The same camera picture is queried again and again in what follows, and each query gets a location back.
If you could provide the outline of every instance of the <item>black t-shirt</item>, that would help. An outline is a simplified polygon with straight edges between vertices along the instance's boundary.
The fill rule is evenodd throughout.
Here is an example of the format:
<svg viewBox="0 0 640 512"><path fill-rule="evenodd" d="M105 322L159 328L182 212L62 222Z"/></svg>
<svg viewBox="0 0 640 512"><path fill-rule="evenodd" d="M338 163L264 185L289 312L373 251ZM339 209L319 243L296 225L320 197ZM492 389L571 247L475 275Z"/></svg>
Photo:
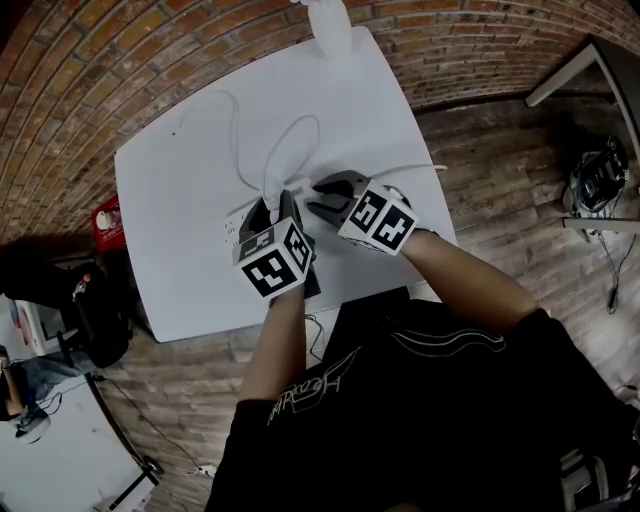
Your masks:
<svg viewBox="0 0 640 512"><path fill-rule="evenodd" d="M618 449L618 402L544 311L504 337L422 301L373 323L238 404L207 511L563 510L561 456Z"/></svg>
<svg viewBox="0 0 640 512"><path fill-rule="evenodd" d="M29 385L27 384L27 374L24 368L20 365L11 366L11 376L16 384L16 388L18 388L20 400L22 400L23 404L27 404L29 398ZM18 416L17 414L9 416L7 406L5 405L5 400L8 400L9 398L9 385L7 384L7 378L5 375L2 375L0 376L0 421L9 421L10 419Z"/></svg>

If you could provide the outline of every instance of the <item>graphic print on shirt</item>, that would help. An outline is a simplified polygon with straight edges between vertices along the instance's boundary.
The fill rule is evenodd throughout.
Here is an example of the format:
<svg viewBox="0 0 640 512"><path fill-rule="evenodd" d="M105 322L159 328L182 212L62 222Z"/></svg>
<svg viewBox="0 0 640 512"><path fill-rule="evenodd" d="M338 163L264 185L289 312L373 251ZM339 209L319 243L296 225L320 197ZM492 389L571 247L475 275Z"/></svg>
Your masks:
<svg viewBox="0 0 640 512"><path fill-rule="evenodd" d="M340 381L342 377L349 371L353 361L360 347L355 349L349 355L345 356L343 359L338 361L337 363L332 364L325 370L325 372L320 377L314 377L312 379L307 379L301 384L294 384L289 386L279 397L278 401L273 406L271 410L271 415L269 416L269 421L267 425L271 423L273 418L275 418L281 412L284 412L287 405L291 406L291 412L293 414L297 414L302 411L306 411L308 409L313 409L318 406L324 396L331 390L336 393L340 392Z"/></svg>
<svg viewBox="0 0 640 512"><path fill-rule="evenodd" d="M397 325L393 317L384 317ZM405 350L421 357L451 357L466 347L481 345L492 352L502 352L506 343L502 336L481 329L460 329L449 334L424 334L409 329L390 333L390 336Z"/></svg>

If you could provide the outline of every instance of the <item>fiducial marker cube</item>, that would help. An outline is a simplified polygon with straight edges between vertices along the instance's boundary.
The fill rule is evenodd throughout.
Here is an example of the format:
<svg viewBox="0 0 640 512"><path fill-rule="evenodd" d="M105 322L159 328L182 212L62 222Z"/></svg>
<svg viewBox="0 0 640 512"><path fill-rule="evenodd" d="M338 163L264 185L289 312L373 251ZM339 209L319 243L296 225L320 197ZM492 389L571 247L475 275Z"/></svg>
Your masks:
<svg viewBox="0 0 640 512"><path fill-rule="evenodd" d="M396 255L418 220L397 191L371 180L338 234L354 244Z"/></svg>
<svg viewBox="0 0 640 512"><path fill-rule="evenodd" d="M287 217L234 247L233 265L269 300L304 283L311 255L302 231Z"/></svg>

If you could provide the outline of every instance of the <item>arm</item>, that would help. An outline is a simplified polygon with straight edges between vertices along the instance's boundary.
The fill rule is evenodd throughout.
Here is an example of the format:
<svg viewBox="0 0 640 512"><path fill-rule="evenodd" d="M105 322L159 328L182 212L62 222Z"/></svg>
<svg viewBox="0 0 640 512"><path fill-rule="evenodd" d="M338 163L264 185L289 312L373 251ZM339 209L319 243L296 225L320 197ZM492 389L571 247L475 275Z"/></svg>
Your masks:
<svg viewBox="0 0 640 512"><path fill-rule="evenodd" d="M497 333L539 308L516 281L428 231L412 233L402 254L451 311Z"/></svg>
<svg viewBox="0 0 640 512"><path fill-rule="evenodd" d="M275 400L306 368L304 287L280 295L269 309L240 387L240 400Z"/></svg>
<svg viewBox="0 0 640 512"><path fill-rule="evenodd" d="M20 400L20 394L18 393L18 388L13 380L13 375L11 375L11 369L3 368L2 373L4 374L4 378L7 379L7 387L9 388L9 399L5 400L7 413L9 416L21 414L24 410L24 404L22 403L22 400Z"/></svg>

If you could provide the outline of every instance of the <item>black chair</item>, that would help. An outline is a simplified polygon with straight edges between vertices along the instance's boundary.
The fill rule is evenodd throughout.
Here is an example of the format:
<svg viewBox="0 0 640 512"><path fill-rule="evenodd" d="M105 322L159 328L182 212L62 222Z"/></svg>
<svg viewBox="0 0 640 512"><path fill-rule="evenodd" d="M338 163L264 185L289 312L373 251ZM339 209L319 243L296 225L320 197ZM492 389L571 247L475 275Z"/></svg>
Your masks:
<svg viewBox="0 0 640 512"><path fill-rule="evenodd" d="M67 355L84 350L98 368L106 368L129 348L127 320L95 263L66 270L10 247L0 255L0 293L60 310L65 327L78 329L67 340L58 334L60 349ZM67 361L73 366L70 357Z"/></svg>

